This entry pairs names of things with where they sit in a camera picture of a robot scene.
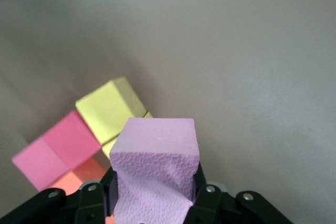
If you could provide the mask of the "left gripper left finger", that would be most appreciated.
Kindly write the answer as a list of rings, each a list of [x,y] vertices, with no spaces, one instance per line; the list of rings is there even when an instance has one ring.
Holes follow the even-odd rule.
[[[48,188],[1,218],[1,223],[105,223],[117,203],[117,174],[85,182],[73,194]]]

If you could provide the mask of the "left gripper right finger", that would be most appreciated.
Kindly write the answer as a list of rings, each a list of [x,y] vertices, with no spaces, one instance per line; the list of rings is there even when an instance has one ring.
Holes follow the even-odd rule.
[[[255,191],[241,191],[235,197],[208,184],[202,166],[194,175],[196,198],[184,223],[292,223],[275,206]]]

